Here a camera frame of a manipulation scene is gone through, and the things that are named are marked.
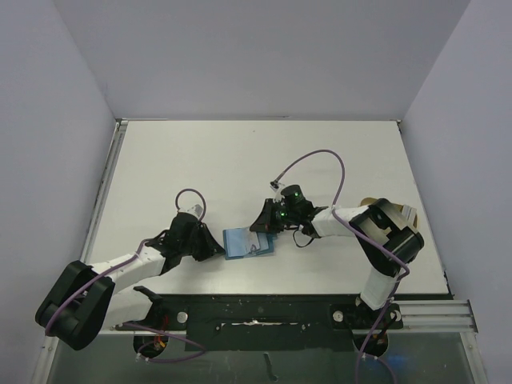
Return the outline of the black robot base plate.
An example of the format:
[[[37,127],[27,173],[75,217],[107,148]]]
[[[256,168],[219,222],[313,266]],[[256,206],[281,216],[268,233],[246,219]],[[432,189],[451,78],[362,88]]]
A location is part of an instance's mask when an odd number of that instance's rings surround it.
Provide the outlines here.
[[[403,328],[400,307],[371,310],[349,295],[161,296],[143,320],[124,330],[162,330],[189,339],[186,350],[296,351],[387,346],[387,334]]]

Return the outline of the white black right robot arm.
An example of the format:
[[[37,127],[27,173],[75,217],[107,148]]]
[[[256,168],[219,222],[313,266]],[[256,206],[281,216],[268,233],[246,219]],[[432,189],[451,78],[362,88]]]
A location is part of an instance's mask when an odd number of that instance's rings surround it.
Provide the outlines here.
[[[399,281],[409,274],[408,265],[424,247],[418,229],[385,198],[352,209],[315,206],[298,185],[272,182],[270,186],[275,196],[265,200],[250,231],[300,230],[312,239],[354,235],[371,265],[356,316],[362,325],[376,326],[384,319],[384,305],[394,296]]]

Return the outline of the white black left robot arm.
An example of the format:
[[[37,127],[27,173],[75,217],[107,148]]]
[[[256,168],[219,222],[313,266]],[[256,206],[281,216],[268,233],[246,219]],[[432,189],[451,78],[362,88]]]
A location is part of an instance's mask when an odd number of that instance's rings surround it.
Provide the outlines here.
[[[37,309],[35,321],[47,336],[73,350],[91,344],[101,330],[125,322],[155,328],[163,316],[159,297],[139,283],[166,274],[184,257],[204,262],[224,252],[204,222],[181,212],[168,229],[142,240],[131,254],[93,265],[69,263]]]

